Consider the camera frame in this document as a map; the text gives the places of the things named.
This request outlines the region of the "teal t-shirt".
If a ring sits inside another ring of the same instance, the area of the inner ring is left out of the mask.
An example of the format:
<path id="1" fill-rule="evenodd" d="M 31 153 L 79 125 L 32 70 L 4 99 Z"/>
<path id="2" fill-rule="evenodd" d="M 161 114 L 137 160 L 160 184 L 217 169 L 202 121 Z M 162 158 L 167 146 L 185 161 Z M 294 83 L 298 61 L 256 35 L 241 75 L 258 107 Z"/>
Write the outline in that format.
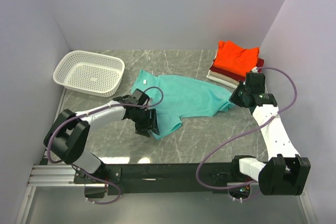
<path id="1" fill-rule="evenodd" d="M 234 107 L 227 89 L 184 76 L 154 76 L 141 70 L 131 91 L 135 89 L 144 91 L 153 103 L 163 98 L 155 107 L 160 130 L 159 135 L 153 134 L 156 140 L 180 128 L 182 118 L 211 117 Z"/>

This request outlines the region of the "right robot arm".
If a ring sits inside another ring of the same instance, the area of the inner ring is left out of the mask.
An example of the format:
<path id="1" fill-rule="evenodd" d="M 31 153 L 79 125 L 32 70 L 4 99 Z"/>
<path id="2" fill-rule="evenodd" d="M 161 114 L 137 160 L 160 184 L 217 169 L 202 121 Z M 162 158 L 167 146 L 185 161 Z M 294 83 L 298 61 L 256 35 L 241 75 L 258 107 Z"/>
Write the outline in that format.
<path id="1" fill-rule="evenodd" d="M 268 162 L 244 157 L 230 169 L 235 181 L 247 176 L 259 183 L 264 195 L 302 194 L 311 168 L 310 161 L 301 157 L 293 146 L 280 118 L 280 110 L 273 94 L 265 91 L 265 75 L 249 72 L 230 97 L 230 102 L 248 108 L 261 128 L 268 153 Z"/>

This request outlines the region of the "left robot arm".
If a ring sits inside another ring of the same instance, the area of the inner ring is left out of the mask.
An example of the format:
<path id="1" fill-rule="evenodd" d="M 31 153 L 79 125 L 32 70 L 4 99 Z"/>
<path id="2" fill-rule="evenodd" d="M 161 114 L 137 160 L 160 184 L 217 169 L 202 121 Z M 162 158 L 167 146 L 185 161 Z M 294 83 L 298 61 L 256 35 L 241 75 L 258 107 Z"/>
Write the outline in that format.
<path id="1" fill-rule="evenodd" d="M 44 139 L 48 161 L 70 164 L 86 173 L 93 183 L 113 181 L 105 163 L 86 149 L 90 130 L 115 121 L 131 120 L 136 134 L 146 137 L 151 133 L 159 134 L 155 106 L 163 99 L 156 103 L 150 100 L 144 91 L 135 89 L 131 95 L 113 98 L 84 112 L 61 111 Z"/>

